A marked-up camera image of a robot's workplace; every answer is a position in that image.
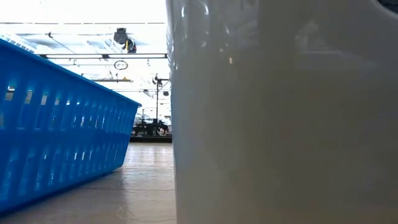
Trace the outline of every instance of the white bottle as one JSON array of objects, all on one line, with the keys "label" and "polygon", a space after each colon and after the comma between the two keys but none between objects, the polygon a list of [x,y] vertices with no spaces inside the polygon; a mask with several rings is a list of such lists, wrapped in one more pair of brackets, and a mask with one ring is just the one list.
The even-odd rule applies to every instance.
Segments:
[{"label": "white bottle", "polygon": [[398,219],[398,16],[168,1],[178,224]]}]

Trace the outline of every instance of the ceiling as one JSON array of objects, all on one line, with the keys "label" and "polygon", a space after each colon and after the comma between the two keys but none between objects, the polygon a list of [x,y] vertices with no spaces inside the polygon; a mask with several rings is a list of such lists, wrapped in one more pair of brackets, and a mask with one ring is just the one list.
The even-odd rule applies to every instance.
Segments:
[{"label": "ceiling", "polygon": [[[138,117],[155,118],[155,77],[169,78],[166,53],[166,10],[164,0],[14,0],[0,8],[0,39],[34,54],[68,54],[51,58],[100,85],[142,104]],[[127,29],[137,45],[137,57],[124,58],[128,68],[117,70],[116,58],[87,59],[87,54],[123,54],[113,41],[117,28]],[[168,81],[159,87],[159,119],[171,115]]]}]

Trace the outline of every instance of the wooden floor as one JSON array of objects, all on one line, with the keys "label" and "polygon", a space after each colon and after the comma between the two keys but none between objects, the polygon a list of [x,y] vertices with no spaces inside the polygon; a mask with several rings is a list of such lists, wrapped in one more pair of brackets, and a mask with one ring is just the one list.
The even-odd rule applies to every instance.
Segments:
[{"label": "wooden floor", "polygon": [[176,224],[171,144],[130,144],[122,168],[0,219],[1,224]]}]

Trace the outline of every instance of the floor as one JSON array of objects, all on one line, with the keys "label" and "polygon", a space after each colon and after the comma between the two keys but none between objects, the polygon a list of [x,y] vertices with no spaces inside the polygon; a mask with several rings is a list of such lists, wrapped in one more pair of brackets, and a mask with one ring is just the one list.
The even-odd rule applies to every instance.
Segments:
[{"label": "floor", "polygon": [[171,144],[130,144],[114,173],[0,219],[0,224],[176,224]]}]

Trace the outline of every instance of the blue plastic basket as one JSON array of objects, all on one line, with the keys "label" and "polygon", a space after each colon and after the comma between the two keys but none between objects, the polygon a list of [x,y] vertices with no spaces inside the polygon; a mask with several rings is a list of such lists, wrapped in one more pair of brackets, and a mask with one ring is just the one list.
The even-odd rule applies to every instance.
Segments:
[{"label": "blue plastic basket", "polygon": [[121,167],[139,106],[0,40],[0,212]]}]

